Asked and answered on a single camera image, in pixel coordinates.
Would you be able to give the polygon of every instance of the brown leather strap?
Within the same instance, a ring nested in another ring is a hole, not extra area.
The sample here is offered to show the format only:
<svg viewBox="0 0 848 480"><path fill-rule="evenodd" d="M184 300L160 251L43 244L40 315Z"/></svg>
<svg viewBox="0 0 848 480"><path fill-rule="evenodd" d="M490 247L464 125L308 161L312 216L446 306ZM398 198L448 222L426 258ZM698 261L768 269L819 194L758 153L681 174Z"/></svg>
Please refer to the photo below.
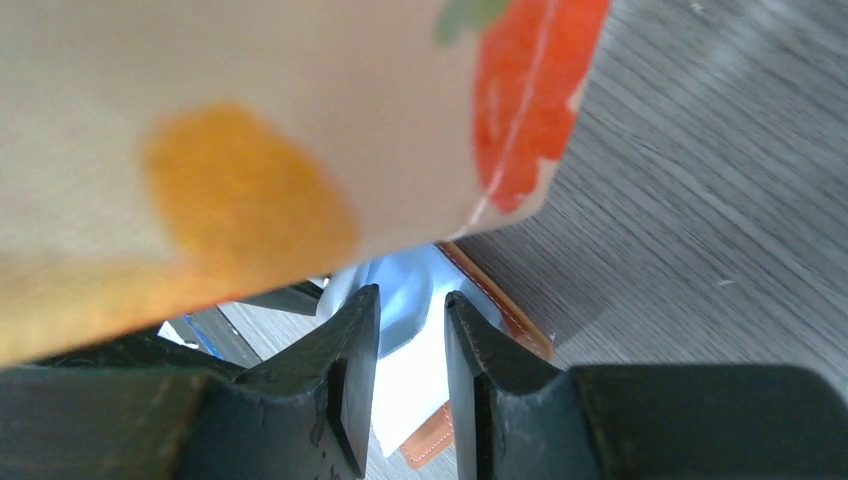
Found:
<svg viewBox="0 0 848 480"><path fill-rule="evenodd" d="M501 311L512 337L539 357L550 360L553 345L527 315L498 288L454 243L438 247ZM453 444L453 417L450 403L445 403L401 445L406 464L413 470L426 465Z"/></svg>

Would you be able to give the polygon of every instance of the orange stitching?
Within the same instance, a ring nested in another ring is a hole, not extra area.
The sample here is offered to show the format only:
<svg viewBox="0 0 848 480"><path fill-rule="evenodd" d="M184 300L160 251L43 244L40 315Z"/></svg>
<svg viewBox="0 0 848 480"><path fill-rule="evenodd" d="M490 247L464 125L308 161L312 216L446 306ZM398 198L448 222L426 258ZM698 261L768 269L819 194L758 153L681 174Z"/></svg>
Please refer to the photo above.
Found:
<svg viewBox="0 0 848 480"><path fill-rule="evenodd" d="M446 440L446 439L447 439L447 438L448 438L448 437L449 437L449 436L453 433L453 422L451 422L450 417L448 417L448 409L447 409L447 408L445 408L445 406L444 406L444 405L442 405L442 408L440 408L440 410L442 411L442 415L445 417L445 421L447 421L447 422L448 422L448 427L450 428L450 431L448 431L447 433L445 433L445 434L444 434L444 436L442 436L442 438L440 438L440 439L439 439L439 441L437 441L436 443L434 443L433 445L431 445L431 446L430 446L430 448L428 448L428 449L427 449L424 453L422 453L422 454L421 454L418 458L411 459L412 463L418 463L418 462L420 462L422 458L426 457L426 456L427 456L430 452L432 452L433 450L435 450L436 448L438 448L438 447L439 447L439 445L441 445L442 443L444 443L444 441L445 441L445 440Z"/></svg>
<svg viewBox="0 0 848 480"><path fill-rule="evenodd" d="M542 349L541 349L541 347L540 347L540 346L536 343L536 339L534 339L534 338L533 338L533 335L529 335L529 334L528 334L528 332L527 332L527 327L525 327L524 325L522 325L522 324L521 324L521 322L519 322L518 320L516 320L516 319L515 319L515 317L513 317L513 316L512 316L512 313L510 312L510 310L509 310L508 308L506 308L506 307L503 305L503 303L502 303L502 302L500 302L498 299L494 298L494 297L493 297L493 296L492 296L492 295L488 292L488 290L486 290L485 288L483 288L483 286L482 286L482 285L480 285L480 282L478 282L478 281L477 281L477 279L476 279L476 278L474 278L474 276L473 276L473 275L471 275L470 273L468 273L468 270L466 270L466 269L465 269L465 267L463 267L463 266L462 266L462 264L460 264L460 262L456 259L456 257L454 257L454 256L453 256L453 254L451 254L451 253L450 253L447 249L439 248L439 250L441 250L441 251L442 251L442 253L444 253L444 254L445 254L445 256L447 256L448 258L450 258L450 259L451 259L451 261L453 262L453 264L454 264L454 265L456 265L456 267L457 267L457 268L459 268L460 270L462 270L462 273L464 273L466 277L468 277L468 278L469 278L472 282L474 282L474 285L477 285L477 288L479 288L479 289L480 289L480 291L482 291L484 295L486 295L487 297L489 297L489 300L491 300L491 301L492 301L492 303L494 303L494 304L495 304L495 305L499 308L499 310L501 311L501 313L503 313L504 315L506 315L507 319L512 320L513 325L515 325L515 327L516 327L516 328L518 328L518 330L520 330L520 331L521 331L521 334L523 334L523 335L527 335L527 340L528 340L528 342L530 342L530 345L532 345L532 346L533 346L533 348L534 348L534 353L535 353L537 356L541 356L541 355L542 355Z"/></svg>
<svg viewBox="0 0 848 480"><path fill-rule="evenodd" d="M407 457L409 457L409 450L407 450L407 449L406 449L406 442L404 442L404 443L400 444L400 451L401 451L401 452L403 452L403 454L404 454L404 455L406 455Z"/></svg>

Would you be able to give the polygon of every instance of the gray laminate floor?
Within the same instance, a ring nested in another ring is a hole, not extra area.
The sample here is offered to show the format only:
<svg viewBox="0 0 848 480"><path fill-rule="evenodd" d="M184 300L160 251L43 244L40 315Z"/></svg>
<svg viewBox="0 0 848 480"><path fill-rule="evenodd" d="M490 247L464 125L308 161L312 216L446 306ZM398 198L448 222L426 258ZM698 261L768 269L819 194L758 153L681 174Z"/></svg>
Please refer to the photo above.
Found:
<svg viewBox="0 0 848 480"><path fill-rule="evenodd" d="M848 392L848 3L618 0L591 80L544 210L459 242L555 363L791 362ZM308 328L242 313L257 349ZM369 478L452 455L375 449Z"/></svg>

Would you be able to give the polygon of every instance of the orange polka dot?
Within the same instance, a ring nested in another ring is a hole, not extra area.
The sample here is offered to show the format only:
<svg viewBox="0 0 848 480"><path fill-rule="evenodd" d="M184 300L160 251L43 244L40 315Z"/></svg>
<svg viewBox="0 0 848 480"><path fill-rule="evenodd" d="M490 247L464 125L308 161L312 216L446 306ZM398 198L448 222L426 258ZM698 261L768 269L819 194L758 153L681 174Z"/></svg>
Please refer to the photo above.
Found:
<svg viewBox="0 0 848 480"><path fill-rule="evenodd" d="M169 119L144 166L162 220L192 263L246 291L354 260L358 226L338 186L246 108Z"/></svg>

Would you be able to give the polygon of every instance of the green leaf pattern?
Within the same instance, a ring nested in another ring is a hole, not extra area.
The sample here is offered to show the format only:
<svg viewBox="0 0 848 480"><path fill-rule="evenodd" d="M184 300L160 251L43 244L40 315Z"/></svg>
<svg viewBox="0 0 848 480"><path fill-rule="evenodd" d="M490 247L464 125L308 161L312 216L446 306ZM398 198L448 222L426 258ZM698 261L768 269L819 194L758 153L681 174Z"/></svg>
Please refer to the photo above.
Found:
<svg viewBox="0 0 848 480"><path fill-rule="evenodd" d="M506 11L512 0L448 0L436 20L434 38L439 45L455 43L465 29L481 33Z"/></svg>

